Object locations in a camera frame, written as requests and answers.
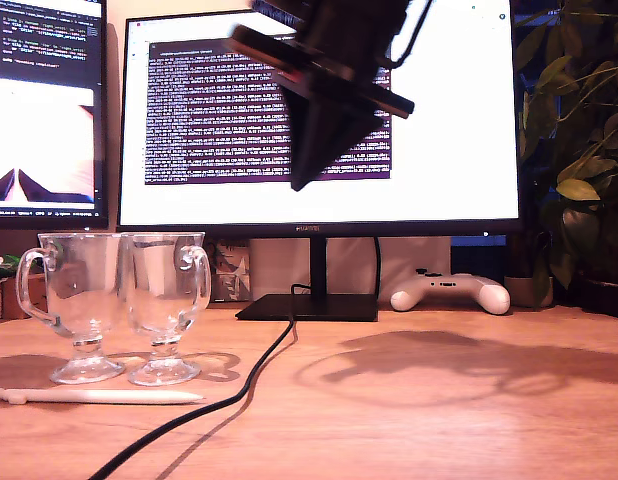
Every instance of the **monitor screen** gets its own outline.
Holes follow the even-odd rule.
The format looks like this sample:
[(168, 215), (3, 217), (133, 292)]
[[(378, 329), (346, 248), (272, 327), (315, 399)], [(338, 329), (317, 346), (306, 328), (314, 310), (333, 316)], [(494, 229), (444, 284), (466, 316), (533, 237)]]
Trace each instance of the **monitor screen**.
[(107, 224), (104, 0), (0, 0), (0, 228)]
[[(425, 0), (391, 47), (406, 48)], [(289, 185), (286, 106), (273, 69), (229, 51), (257, 12), (127, 22), (119, 226), (218, 235), (420, 235), (517, 225), (516, 111), (508, 0), (437, 0), (411, 55), (376, 81), (415, 102), (408, 119), (352, 147), (315, 181)]]

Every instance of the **monitor logo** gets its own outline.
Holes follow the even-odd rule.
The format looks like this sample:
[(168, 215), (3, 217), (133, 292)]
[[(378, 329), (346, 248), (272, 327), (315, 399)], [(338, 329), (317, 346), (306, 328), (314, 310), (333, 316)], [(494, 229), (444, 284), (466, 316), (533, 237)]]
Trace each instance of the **monitor logo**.
[(318, 225), (300, 225), (296, 227), (296, 232), (320, 232), (320, 227)]

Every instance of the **glass stem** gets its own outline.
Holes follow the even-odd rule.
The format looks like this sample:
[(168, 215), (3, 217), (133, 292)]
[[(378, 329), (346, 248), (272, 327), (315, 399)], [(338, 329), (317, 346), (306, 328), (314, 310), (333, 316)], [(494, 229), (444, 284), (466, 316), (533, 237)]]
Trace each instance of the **glass stem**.
[(96, 338), (76, 338), (73, 341), (73, 360), (83, 360), (85, 358), (104, 357), (102, 351), (102, 336)]
[(151, 341), (151, 360), (168, 360), (178, 357), (180, 337), (161, 337)]

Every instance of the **monitor bezel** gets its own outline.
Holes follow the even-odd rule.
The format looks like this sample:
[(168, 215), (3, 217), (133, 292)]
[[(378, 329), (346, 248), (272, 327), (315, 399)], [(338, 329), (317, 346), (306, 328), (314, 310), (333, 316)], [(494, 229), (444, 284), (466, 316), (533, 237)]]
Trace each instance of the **monitor bezel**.
[(36, 216), (13, 216), (0, 217), (0, 230), (76, 230), (90, 228), (107, 228), (109, 227), (109, 185), (107, 172), (110, 168), (110, 161), (107, 156), (108, 145), (108, 126), (107, 126), (107, 0), (100, 0), (101, 9), (101, 28), (100, 28), (100, 82), (101, 95), (100, 104), (102, 110), (102, 125), (100, 126), (99, 141), (94, 143), (94, 158), (97, 158), (100, 152), (101, 158), (101, 189), (102, 189), (102, 212), (99, 216), (83, 217), (83, 216), (53, 216), (53, 217), (36, 217)]
[[(509, 1), (511, 44), (514, 43), (514, 12), (512, 2)], [(263, 224), (159, 224), (135, 225), (121, 223), (122, 182), (123, 182), (123, 152), (127, 90), (127, 62), (129, 27), (134, 22), (168, 20), (178, 18), (205, 17), (214, 15), (228, 15), (236, 13), (252, 13), (251, 9), (222, 10), (213, 12), (184, 13), (172, 15), (156, 15), (128, 18), (125, 25), (124, 66), (122, 80), (122, 108), (121, 108), (121, 137), (120, 137), (120, 170), (118, 176), (118, 211), (116, 231), (204, 231), (214, 238), (310, 238), (322, 237), (409, 237), (409, 236), (473, 236), (473, 235), (504, 235), (522, 230), (520, 174), (516, 170), (518, 188), (518, 217), (497, 219), (443, 219), (443, 220), (404, 220), (386, 222), (313, 222), (313, 223), (263, 223)], [(512, 48), (512, 76), (511, 83), (514, 89), (515, 128), (519, 131), (519, 99), (516, 95), (516, 67), (515, 48)], [(516, 133), (516, 159), (519, 160), (519, 139)]]

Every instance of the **glass base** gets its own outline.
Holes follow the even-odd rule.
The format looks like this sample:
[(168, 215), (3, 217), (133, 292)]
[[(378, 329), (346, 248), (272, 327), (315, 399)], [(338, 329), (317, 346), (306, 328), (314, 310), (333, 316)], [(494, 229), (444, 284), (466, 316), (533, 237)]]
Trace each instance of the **glass base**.
[(191, 380), (200, 373), (200, 367), (181, 358), (163, 358), (150, 360), (127, 377), (131, 383), (145, 387), (173, 385)]
[(56, 383), (77, 385), (113, 378), (120, 375), (124, 369), (122, 363), (112, 362), (103, 356), (74, 358), (64, 367), (54, 370), (49, 378)]

